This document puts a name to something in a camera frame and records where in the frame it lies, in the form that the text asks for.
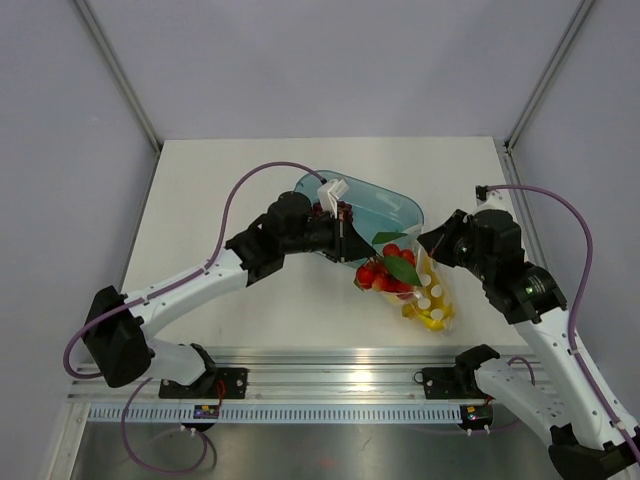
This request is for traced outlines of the red strawberries with leaves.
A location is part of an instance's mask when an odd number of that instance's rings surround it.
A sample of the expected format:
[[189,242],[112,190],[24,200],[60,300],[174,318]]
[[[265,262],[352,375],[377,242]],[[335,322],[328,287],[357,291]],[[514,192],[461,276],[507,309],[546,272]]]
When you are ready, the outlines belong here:
[[417,270],[418,253],[410,246],[414,239],[408,232],[378,232],[372,239],[373,255],[355,271],[355,286],[407,300],[423,286]]

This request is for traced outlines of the clear dotted zip bag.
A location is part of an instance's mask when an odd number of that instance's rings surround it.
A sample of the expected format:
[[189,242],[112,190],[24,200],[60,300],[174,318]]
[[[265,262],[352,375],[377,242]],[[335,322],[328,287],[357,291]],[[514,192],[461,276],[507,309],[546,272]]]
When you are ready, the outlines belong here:
[[374,255],[356,268],[354,285],[372,291],[400,314],[427,330],[451,329],[455,307],[436,264],[417,240],[416,232],[378,232]]

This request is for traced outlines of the yellow banana bunch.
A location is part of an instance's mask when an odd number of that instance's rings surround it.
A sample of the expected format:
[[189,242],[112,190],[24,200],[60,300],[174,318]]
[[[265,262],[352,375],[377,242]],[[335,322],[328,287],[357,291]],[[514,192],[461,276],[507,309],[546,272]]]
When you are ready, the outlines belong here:
[[431,332],[444,332],[451,328],[455,316],[453,297],[437,265],[427,257],[419,261],[418,274],[422,282],[412,297],[401,307],[401,314]]

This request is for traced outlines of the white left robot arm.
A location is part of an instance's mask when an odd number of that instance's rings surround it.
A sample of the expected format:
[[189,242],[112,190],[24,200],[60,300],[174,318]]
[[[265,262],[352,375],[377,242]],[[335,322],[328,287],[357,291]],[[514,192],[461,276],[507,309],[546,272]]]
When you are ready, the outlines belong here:
[[128,294],[112,286],[100,290],[82,341],[111,388],[151,377],[206,397],[216,385],[214,360],[197,344],[160,341],[158,333],[201,305],[276,273],[286,256],[313,252],[334,263],[375,254],[356,231],[350,205],[341,202],[328,212],[302,193],[285,192],[203,265]]

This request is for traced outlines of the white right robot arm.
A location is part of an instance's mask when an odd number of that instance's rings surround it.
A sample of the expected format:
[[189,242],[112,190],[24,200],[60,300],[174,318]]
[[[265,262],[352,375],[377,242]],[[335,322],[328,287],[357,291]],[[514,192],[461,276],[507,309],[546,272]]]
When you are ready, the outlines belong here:
[[559,404],[510,369],[486,344],[455,358],[456,389],[498,400],[546,446],[564,479],[609,479],[639,464],[639,424],[615,398],[584,344],[569,333],[567,301],[543,268],[525,258],[521,229],[504,210],[457,210],[419,244],[436,263],[468,270],[489,303],[537,357]]

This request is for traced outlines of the dark red grape bunch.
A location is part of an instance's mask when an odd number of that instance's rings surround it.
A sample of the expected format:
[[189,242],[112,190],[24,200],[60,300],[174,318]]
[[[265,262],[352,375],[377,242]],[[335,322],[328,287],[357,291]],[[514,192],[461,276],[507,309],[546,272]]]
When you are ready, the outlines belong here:
[[312,215],[314,217],[327,217],[338,219],[339,221],[352,222],[353,221],[353,208],[352,205],[344,201],[339,201],[336,206],[336,211],[332,209],[325,209],[319,201],[312,204]]

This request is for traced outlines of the teal plastic tray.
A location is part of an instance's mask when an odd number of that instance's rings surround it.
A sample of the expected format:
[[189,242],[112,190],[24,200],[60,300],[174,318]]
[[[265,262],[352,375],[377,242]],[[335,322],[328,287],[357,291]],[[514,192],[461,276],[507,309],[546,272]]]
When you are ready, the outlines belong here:
[[340,197],[352,206],[354,230],[382,255],[384,244],[373,244],[380,232],[405,233],[392,240],[400,249],[412,249],[425,224],[422,208],[410,197],[367,181],[332,171],[319,170],[327,181],[344,180],[348,190]]

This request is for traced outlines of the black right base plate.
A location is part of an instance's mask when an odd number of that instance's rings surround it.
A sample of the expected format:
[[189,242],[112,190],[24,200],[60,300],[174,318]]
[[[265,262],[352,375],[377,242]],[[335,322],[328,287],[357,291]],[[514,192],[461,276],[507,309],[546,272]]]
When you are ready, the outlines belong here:
[[425,367],[413,374],[428,400],[485,400],[484,394],[468,373],[456,367]]

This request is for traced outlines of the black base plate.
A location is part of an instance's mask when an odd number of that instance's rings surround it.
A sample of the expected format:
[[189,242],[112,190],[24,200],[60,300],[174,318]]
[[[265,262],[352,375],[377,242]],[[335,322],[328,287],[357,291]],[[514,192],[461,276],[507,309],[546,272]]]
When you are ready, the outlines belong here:
[[428,400],[485,400],[484,394],[468,373],[456,367],[425,367],[413,374]]
[[215,372],[205,372],[190,385],[162,380],[159,397],[171,400],[242,400],[246,397],[248,374],[246,368],[220,367]]

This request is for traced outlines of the aluminium mounting rail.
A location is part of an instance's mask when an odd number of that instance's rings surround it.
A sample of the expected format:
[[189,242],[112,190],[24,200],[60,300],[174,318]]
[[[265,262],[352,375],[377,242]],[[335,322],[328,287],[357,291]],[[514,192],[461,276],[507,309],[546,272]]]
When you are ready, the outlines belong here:
[[210,347],[213,360],[248,370],[248,403],[416,403],[424,367],[449,366],[454,346],[235,348]]

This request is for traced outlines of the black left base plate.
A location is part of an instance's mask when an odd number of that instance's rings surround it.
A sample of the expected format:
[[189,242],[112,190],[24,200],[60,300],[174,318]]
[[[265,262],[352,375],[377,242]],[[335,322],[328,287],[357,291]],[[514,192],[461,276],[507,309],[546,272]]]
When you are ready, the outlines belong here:
[[205,372],[190,385],[162,380],[159,397],[171,400],[242,400],[246,397],[248,374],[246,368],[220,367],[215,372]]

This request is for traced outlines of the right aluminium frame post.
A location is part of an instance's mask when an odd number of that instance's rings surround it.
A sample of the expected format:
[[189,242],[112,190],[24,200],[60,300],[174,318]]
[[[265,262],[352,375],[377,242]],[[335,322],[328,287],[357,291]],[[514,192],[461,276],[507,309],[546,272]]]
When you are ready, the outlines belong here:
[[568,59],[572,48],[576,44],[581,31],[597,6],[597,0],[581,0],[572,13],[550,57],[546,61],[534,87],[520,111],[513,127],[504,141],[505,151],[512,155],[529,123],[544,100],[547,91],[559,74],[563,64]]

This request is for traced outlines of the aluminium frame post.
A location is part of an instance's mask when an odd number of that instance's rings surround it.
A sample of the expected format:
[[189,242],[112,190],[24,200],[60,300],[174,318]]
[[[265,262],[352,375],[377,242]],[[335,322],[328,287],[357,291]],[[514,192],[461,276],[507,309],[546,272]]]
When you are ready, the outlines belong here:
[[581,0],[572,13],[550,57],[546,61],[534,87],[520,111],[513,127],[504,141],[505,151],[512,155],[529,123],[544,100],[547,91],[559,74],[563,64],[568,59],[572,48],[576,44],[581,31],[597,6],[597,0]]
[[116,50],[91,2],[87,0],[71,0],[70,5],[78,15],[83,28],[86,30],[89,39],[96,48],[107,72],[111,76],[114,85],[141,130],[141,133],[144,135],[155,158],[158,159],[162,152],[163,140],[157,133],[134,86],[131,84]]

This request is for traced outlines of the left aluminium frame post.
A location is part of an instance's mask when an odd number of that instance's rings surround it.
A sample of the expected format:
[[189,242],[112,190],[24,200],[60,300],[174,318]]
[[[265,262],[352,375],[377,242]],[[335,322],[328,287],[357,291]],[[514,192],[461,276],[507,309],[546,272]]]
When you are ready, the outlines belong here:
[[131,84],[116,50],[91,2],[87,0],[71,0],[70,5],[78,15],[83,28],[86,30],[89,39],[96,48],[107,72],[111,76],[114,85],[141,130],[141,133],[144,135],[155,158],[158,159],[162,152],[163,140],[157,133],[134,86]]

